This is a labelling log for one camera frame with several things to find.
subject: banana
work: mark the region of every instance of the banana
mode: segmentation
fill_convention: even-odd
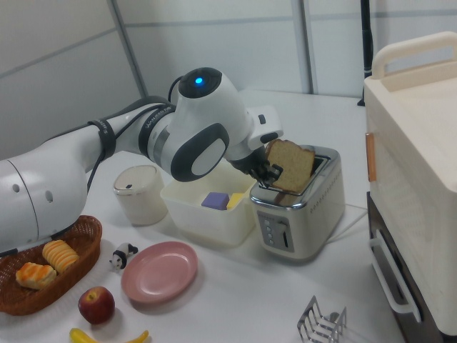
[[[146,338],[149,337],[149,331],[145,330],[137,338],[132,339],[126,343],[143,343]],[[90,338],[90,336],[81,329],[73,328],[70,330],[70,339],[71,343],[98,343],[95,339]]]
[[[98,343],[95,339],[81,329],[73,328],[70,330],[71,343]]]

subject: apple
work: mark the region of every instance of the apple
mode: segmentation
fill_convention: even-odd
[[[91,324],[103,324],[110,320],[115,309],[113,294],[105,287],[92,287],[79,298],[81,315]]]

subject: panda figurine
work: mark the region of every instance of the panda figurine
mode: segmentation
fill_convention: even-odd
[[[127,265],[127,257],[131,254],[136,254],[137,252],[137,247],[134,247],[130,243],[122,243],[113,253],[113,259],[110,259],[109,261],[115,270],[124,269]]]

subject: pink plate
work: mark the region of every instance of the pink plate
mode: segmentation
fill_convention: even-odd
[[[199,260],[181,242],[164,242],[139,252],[124,270],[121,286],[130,300],[158,304],[177,297],[195,279]]]

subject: toast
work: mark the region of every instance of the toast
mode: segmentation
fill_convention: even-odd
[[[266,147],[270,164],[283,168],[279,179],[272,186],[285,192],[300,194],[313,172],[314,151],[304,149],[292,141],[275,139]]]

